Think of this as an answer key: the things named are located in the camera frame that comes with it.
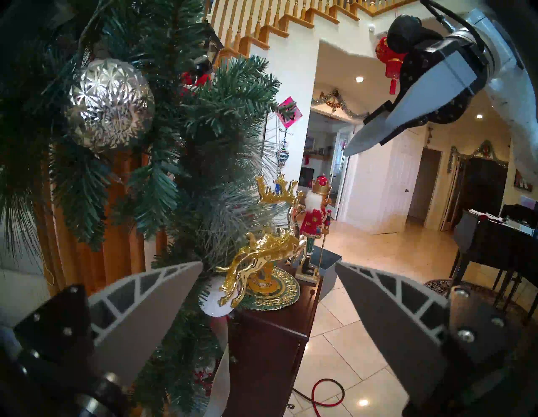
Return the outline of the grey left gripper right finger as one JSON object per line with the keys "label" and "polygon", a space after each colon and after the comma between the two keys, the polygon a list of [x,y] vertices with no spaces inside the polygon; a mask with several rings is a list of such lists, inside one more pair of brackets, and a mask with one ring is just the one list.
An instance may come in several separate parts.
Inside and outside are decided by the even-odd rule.
{"label": "grey left gripper right finger", "polygon": [[335,270],[407,407],[475,407],[507,389],[518,330],[477,292],[456,286],[446,297],[366,266]]}

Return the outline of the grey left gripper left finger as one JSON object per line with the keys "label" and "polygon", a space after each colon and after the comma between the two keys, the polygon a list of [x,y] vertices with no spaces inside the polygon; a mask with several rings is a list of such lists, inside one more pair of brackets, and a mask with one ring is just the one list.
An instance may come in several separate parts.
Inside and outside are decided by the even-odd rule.
{"label": "grey left gripper left finger", "polygon": [[21,348],[76,379],[110,372],[130,385],[169,331],[200,261],[138,273],[88,296],[66,287],[14,327]]}

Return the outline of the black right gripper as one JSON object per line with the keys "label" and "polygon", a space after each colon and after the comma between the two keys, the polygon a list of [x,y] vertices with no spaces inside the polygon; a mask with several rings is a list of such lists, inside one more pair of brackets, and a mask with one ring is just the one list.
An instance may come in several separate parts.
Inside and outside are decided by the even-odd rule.
{"label": "black right gripper", "polygon": [[399,103],[383,103],[363,120],[344,149],[350,157],[379,144],[398,128],[450,124],[463,116],[488,79],[486,54],[465,38],[423,42],[406,56]]}

